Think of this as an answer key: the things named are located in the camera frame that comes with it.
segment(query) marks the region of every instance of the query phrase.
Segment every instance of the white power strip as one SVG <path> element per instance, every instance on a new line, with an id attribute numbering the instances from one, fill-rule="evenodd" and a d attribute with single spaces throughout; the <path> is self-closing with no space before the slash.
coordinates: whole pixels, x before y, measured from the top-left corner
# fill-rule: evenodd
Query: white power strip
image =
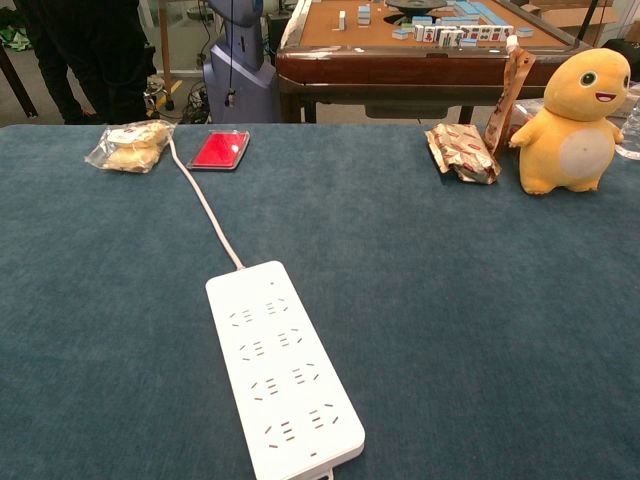
<path id="1" fill-rule="evenodd" d="M 358 456 L 364 429 L 282 264 L 206 288 L 256 478 L 318 478 Z"/>

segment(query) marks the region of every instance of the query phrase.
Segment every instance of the plush toy belly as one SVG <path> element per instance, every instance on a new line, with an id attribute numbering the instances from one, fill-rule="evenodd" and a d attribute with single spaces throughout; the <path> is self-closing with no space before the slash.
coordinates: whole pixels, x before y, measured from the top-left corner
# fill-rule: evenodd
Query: plush toy belly
<path id="1" fill-rule="evenodd" d="M 597 128 L 585 128 L 569 134 L 562 142 L 558 160 L 567 175 L 592 178 L 607 168 L 612 154 L 611 133 L 607 135 Z"/>

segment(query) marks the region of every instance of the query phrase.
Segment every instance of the blue table surface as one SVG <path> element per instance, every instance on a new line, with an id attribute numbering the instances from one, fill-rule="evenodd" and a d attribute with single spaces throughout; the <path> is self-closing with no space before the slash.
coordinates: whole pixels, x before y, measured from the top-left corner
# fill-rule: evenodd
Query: blue table surface
<path id="1" fill-rule="evenodd" d="M 366 430 L 338 479 L 640 478 L 640 162 L 597 193 L 440 176 L 424 126 L 255 125 L 198 173 L 281 261 Z M 178 127 L 182 160 L 211 126 Z M 251 479 L 207 302 L 232 263 L 168 150 L 0 129 L 0 478 Z"/>

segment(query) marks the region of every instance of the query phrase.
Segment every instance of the plush toy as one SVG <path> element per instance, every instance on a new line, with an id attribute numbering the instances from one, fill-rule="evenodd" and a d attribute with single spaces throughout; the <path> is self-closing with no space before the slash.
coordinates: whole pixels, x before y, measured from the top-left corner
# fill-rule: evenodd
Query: plush toy
<path id="1" fill-rule="evenodd" d="M 625 101 L 630 70 L 622 55 L 605 48 L 579 53 L 556 70 L 544 92 L 544 108 L 511 137 L 511 146 L 522 147 L 525 192 L 598 189 L 615 143 L 623 140 L 605 117 Z"/>

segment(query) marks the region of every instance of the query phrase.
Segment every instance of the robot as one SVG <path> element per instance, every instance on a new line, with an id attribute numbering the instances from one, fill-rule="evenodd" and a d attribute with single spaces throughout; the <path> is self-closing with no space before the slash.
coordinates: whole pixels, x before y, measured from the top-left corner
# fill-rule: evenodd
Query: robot
<path id="1" fill-rule="evenodd" d="M 211 48 L 211 61 L 204 65 L 213 122 L 279 122 L 276 70 L 263 54 L 262 0 L 208 2 L 225 26 L 225 38 Z"/>

